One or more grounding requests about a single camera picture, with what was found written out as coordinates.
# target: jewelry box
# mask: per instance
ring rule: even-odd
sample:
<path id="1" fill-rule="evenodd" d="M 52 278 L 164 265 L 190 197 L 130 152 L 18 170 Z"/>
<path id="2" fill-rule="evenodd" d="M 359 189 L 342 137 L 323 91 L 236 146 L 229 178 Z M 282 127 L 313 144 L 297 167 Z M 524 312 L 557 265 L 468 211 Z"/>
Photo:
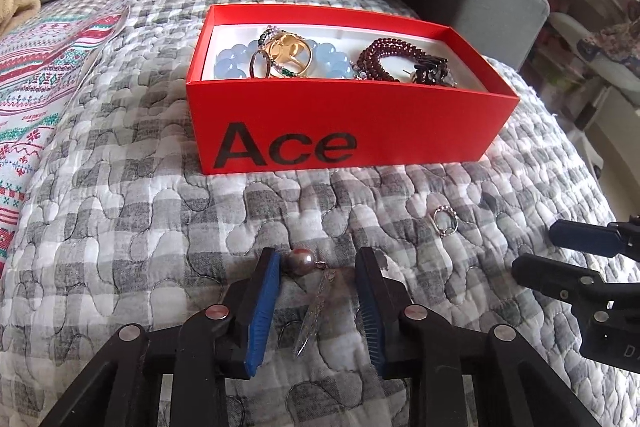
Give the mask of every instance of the jewelry box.
<path id="1" fill-rule="evenodd" d="M 409 50 L 414 62 L 436 60 L 447 81 L 416 83 L 431 78 L 428 61 L 384 53 L 374 56 L 382 74 L 367 79 L 371 69 L 359 70 L 358 58 L 367 49 L 389 49 L 372 48 L 377 39 L 398 53 Z M 272 61 L 268 68 L 270 57 L 287 55 L 283 49 L 299 54 L 299 67 Z M 333 64 L 343 55 L 342 74 L 330 64 L 315 66 L 318 57 Z M 334 78 L 315 78 L 332 68 Z M 275 76 L 260 78 L 268 70 Z M 217 78 L 215 71 L 243 78 Z M 364 10 L 280 4 L 212 6 L 186 89 L 205 174 L 475 161 L 519 101 L 452 28 Z"/>

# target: quilted bedspread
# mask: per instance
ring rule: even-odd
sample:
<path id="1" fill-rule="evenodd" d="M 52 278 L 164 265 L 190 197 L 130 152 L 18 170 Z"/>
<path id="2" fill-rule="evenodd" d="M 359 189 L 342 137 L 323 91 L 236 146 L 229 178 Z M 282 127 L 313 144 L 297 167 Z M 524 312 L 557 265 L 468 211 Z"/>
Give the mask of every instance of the quilted bedspread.
<path id="1" fill-rule="evenodd" d="M 609 282 L 640 280 L 630 260 L 549 244 L 558 217 L 613 216 L 513 70 L 491 61 L 522 101 L 479 162 L 203 176 L 184 77 L 207 7 L 299 1 L 124 1 L 126 25 L 60 118 L 8 252 L 0 425 L 36 425 L 121 325 L 178 325 L 219 302 L 263 247 L 310 248 L 337 276 L 317 338 L 298 360 L 292 345 L 314 284 L 283 278 L 262 367 L 252 380 L 226 383 L 230 425 L 406 425 L 405 383 L 376 376 L 354 320 L 353 262 L 363 246 L 385 253 L 412 298 L 453 324 L 517 328 L 601 425 L 637 424 L 638 375 L 583 359 L 569 307 L 510 276 L 513 259 L 533 251 L 598 269 Z M 411 15 L 396 0 L 322 3 Z M 444 239 L 430 217 L 440 204 L 460 216 Z"/>

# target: striped blanket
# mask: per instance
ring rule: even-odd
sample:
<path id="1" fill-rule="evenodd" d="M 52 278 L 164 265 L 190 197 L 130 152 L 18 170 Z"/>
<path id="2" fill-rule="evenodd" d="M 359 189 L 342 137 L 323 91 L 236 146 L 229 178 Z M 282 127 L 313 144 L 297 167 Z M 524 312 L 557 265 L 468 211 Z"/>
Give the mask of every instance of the striped blanket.
<path id="1" fill-rule="evenodd" d="M 0 273 L 42 150 L 123 12 L 117 1 L 61 0 L 0 39 Z"/>

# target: silver ring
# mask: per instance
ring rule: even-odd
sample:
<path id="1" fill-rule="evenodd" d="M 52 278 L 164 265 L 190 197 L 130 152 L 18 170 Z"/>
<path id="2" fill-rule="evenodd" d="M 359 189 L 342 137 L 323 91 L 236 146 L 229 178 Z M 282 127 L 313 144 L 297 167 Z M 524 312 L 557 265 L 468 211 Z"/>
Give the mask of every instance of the silver ring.
<path id="1" fill-rule="evenodd" d="M 452 227 L 447 227 L 446 229 L 441 229 L 438 226 L 438 222 L 436 221 L 436 216 L 438 213 L 444 212 L 451 218 Z M 440 234 L 440 237 L 447 237 L 447 235 L 451 235 L 458 231 L 458 213 L 453 210 L 448 204 L 441 204 L 438 208 L 436 208 L 433 212 L 433 224 L 436 226 L 436 230 Z"/>
<path id="2" fill-rule="evenodd" d="M 257 57 L 258 55 L 262 55 L 264 57 L 264 60 L 267 62 L 267 74 L 265 74 L 264 77 L 255 76 L 255 72 L 254 72 L 255 57 Z M 249 76 L 251 78 L 269 78 L 270 74 L 271 74 L 271 57 L 269 56 L 266 50 L 260 48 L 251 56 L 251 60 L 249 60 Z"/>

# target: gray cushion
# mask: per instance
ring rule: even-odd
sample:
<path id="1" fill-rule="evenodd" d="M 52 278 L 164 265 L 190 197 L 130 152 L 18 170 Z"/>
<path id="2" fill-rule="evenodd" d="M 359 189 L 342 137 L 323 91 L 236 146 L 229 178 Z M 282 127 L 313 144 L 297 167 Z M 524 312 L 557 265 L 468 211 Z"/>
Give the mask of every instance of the gray cushion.
<path id="1" fill-rule="evenodd" d="M 452 26 L 481 54 L 518 70 L 549 14 L 547 0 L 404 0 L 427 21 Z"/>

